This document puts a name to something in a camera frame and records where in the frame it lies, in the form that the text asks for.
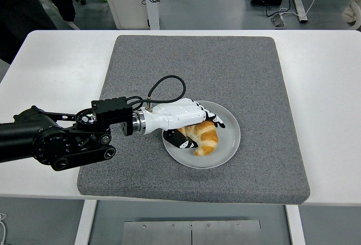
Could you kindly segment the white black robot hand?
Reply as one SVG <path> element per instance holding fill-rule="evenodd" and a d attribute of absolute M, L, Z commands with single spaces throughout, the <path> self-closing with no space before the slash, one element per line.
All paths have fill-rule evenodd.
<path fill-rule="evenodd" d="M 223 120 L 200 102 L 182 98 L 137 110 L 139 131 L 149 134 L 163 130 L 163 138 L 176 148 L 195 148 L 196 156 L 209 155 L 218 145 L 217 128 Z"/>

